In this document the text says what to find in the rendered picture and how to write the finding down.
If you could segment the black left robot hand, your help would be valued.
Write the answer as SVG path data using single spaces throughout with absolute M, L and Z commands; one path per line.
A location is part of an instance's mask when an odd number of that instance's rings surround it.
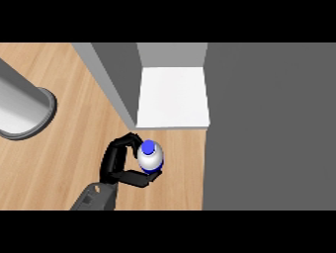
M 103 184 L 122 183 L 137 188 L 145 188 L 162 174 L 162 169 L 152 174 L 146 174 L 142 169 L 125 170 L 127 147 L 133 149 L 133 157 L 137 160 L 137 150 L 143 140 L 128 132 L 115 138 L 106 147 L 99 169 L 99 182 Z

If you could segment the blue-capped water bottle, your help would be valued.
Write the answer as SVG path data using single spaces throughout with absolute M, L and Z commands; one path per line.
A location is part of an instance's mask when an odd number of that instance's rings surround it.
M 137 162 L 142 171 L 152 174 L 162 169 L 164 152 L 159 144 L 146 139 L 137 150 Z

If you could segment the dark grey cabinet door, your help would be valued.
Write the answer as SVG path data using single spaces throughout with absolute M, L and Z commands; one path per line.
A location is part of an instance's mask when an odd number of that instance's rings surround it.
M 202 206 L 336 210 L 336 43 L 214 43 Z

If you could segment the pale grey cylinder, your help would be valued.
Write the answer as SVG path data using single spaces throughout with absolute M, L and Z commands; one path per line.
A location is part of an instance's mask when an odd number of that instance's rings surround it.
M 37 135 L 56 115 L 56 96 L 35 87 L 0 58 L 0 136 L 23 140 Z

